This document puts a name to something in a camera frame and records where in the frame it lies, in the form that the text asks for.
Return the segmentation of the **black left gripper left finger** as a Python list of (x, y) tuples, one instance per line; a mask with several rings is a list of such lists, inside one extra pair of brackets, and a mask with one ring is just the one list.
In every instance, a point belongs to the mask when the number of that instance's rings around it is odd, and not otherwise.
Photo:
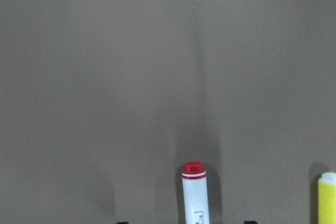
[(128, 221), (117, 222), (116, 224), (129, 224)]

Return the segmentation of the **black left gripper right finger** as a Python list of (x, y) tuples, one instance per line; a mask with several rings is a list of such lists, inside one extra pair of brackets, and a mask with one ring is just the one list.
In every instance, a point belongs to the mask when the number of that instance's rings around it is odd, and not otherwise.
[(244, 221), (244, 224), (257, 224), (256, 221)]

